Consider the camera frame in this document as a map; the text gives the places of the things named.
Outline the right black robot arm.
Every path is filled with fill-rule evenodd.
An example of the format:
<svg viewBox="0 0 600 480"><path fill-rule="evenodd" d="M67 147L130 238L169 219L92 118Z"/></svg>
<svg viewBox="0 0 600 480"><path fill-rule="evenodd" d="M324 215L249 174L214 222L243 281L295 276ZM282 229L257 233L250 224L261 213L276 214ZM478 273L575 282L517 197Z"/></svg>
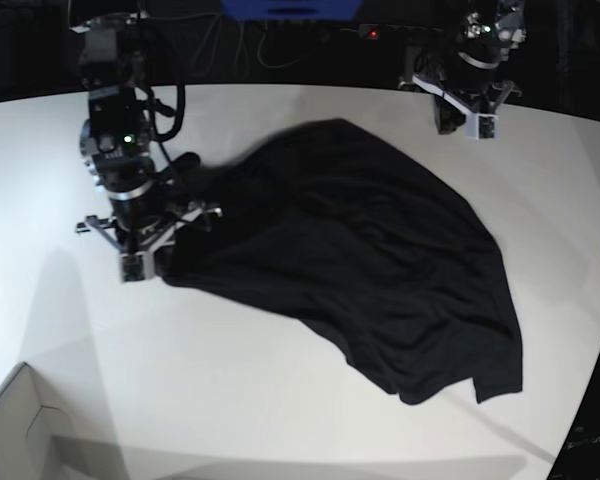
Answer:
<svg viewBox="0 0 600 480"><path fill-rule="evenodd" d="M82 35L78 75L88 117L79 140L84 165L112 207L107 219L88 216L77 231L96 232L123 265L152 260L192 211L208 174L200 157L167 157L157 169L151 148L166 148L184 125L182 63L141 1L72 1L69 27Z"/></svg>

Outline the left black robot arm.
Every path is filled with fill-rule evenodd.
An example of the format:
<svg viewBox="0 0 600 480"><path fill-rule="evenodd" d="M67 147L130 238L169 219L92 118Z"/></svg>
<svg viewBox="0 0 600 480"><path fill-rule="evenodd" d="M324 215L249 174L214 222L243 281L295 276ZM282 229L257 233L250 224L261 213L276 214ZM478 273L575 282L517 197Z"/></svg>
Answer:
<svg viewBox="0 0 600 480"><path fill-rule="evenodd" d="M496 139L500 106L521 93L498 70L525 39L522 1L469 1L441 36L419 49L399 87L432 96L440 135L463 127L469 138Z"/></svg>

